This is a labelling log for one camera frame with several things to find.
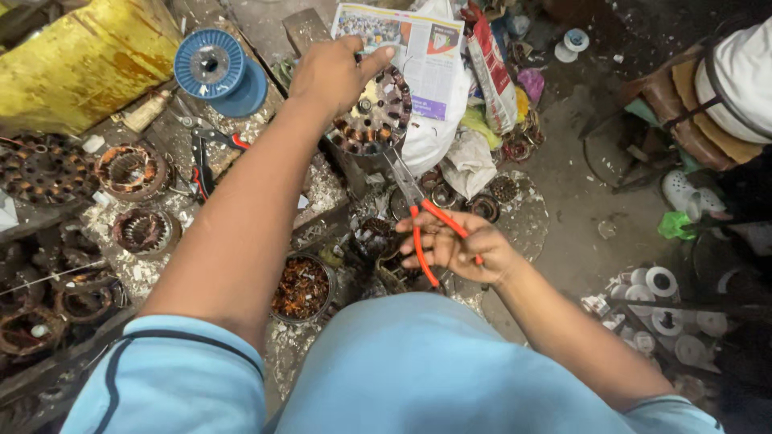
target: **hand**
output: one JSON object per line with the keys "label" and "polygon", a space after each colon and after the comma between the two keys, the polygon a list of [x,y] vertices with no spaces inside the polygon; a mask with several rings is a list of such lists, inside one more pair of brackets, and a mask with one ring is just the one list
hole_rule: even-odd
{"label": "hand", "polygon": [[359,100],[367,82],[394,57],[393,47],[381,47],[357,65],[354,54],[362,49],[358,36],[313,44],[293,74],[289,97],[319,104],[330,119],[346,113]]}
{"label": "hand", "polygon": [[[410,232],[413,225],[421,226],[421,246],[429,266],[439,265],[466,279],[477,282],[505,283],[514,275],[524,261],[510,246],[504,235],[482,217],[467,212],[443,210],[451,219],[456,220],[469,232],[466,239],[440,222],[439,219],[422,212],[413,219],[404,219],[397,223],[397,232]],[[400,247],[400,253],[407,255],[415,250],[413,237],[410,236]],[[482,265],[475,263],[475,256],[482,257]],[[416,255],[402,261],[405,268],[419,268]]]}

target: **blue wire spool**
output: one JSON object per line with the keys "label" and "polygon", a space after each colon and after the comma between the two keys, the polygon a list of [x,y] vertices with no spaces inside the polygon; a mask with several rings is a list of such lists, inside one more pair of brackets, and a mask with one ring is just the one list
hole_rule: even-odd
{"label": "blue wire spool", "polygon": [[219,29],[185,38],[174,56],[174,75],[185,92],[227,117],[254,114],[266,100],[266,74],[239,41]]}

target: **forearm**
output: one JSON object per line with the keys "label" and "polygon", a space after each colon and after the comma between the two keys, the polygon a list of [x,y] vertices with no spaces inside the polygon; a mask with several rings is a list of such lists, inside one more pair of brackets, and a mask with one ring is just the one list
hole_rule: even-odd
{"label": "forearm", "polygon": [[571,371],[612,408],[674,393],[647,360],[560,295],[525,259],[496,288],[534,349]]}
{"label": "forearm", "polygon": [[306,170],[327,110],[288,99],[186,231],[141,315],[195,317],[262,347]]}

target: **shirt sleeve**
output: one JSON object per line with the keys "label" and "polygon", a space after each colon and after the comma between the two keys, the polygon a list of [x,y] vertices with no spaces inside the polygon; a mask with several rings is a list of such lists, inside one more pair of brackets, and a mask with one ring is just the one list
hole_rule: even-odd
{"label": "shirt sleeve", "polygon": [[61,432],[259,432],[263,370],[255,348],[214,324],[137,318],[100,361]]}
{"label": "shirt sleeve", "polygon": [[721,423],[677,395],[646,399],[622,413],[638,434],[718,434]]}

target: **red and white sack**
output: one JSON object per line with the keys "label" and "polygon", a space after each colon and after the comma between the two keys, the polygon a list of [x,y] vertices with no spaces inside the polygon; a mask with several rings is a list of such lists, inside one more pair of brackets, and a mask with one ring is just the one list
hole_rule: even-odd
{"label": "red and white sack", "polygon": [[469,9],[462,10],[462,14],[468,22],[476,21],[472,34],[466,36],[466,43],[485,96],[488,127],[499,135],[509,133],[517,120],[515,85],[506,71],[499,45],[479,6],[469,0]]}

